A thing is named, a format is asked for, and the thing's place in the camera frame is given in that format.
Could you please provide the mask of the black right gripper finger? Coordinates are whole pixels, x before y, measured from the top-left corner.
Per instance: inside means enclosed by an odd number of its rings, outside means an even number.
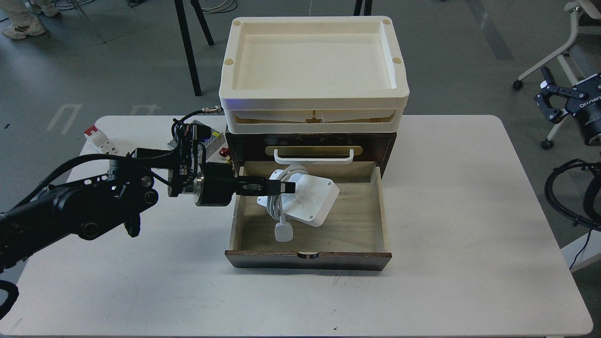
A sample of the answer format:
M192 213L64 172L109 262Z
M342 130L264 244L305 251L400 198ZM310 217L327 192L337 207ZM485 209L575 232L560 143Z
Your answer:
M553 95L559 95L565 98L585 98L585 92L580 91L578 88L578 85L583 84L585 80L579 81L579 83L576 83L571 89L568 89L556 85L555 79L547 66L541 67L540 70L544 78L544 82L541 83L541 92L539 93L539 98L541 100L549 99Z
M550 105L549 99L552 96L563 96L565 98L573 98L576 92L541 92L535 96L534 100L537 103L539 109L541 109L543 115L547 121L558 124L562 122L564 118L571 115L575 117L574 113L567 111L566 109L557 109Z

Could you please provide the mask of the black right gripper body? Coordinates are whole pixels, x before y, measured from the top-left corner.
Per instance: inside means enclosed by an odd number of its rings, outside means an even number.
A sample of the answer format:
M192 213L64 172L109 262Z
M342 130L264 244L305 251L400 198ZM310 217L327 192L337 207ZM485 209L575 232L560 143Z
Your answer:
M571 103L570 111L577 120L580 135L586 146L599 146L601 134L600 74L594 74L573 86L583 98Z

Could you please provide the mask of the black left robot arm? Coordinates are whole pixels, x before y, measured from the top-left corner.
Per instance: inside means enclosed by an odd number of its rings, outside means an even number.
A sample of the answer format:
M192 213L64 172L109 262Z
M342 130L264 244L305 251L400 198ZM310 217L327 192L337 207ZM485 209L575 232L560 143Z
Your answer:
M125 156L86 154L62 163L15 207L2 212L0 267L12 268L70 234L93 240L123 224L132 238L141 231L141 213L168 195L192 194L197 206L227 206L234 195L277 197L295 192L295 183L262 176L237 176L226 163L208 162L204 139L212 129L174 119L172 150L135 148Z

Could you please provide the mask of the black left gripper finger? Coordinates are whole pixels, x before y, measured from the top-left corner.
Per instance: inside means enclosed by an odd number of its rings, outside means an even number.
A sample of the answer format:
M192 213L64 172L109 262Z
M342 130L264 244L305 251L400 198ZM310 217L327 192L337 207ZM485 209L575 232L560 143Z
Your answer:
M236 181L242 188L296 188L294 182L266 179L262 176L239 176Z
M244 196L280 195L293 194L295 193L295 190L296 187L242 187L236 190L236 194Z

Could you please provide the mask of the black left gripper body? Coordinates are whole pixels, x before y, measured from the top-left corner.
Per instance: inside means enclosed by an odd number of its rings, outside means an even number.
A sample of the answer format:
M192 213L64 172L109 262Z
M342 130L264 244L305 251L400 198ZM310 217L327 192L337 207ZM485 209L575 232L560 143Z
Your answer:
M202 163L194 184L195 205L227 206L235 191L236 180L229 163Z

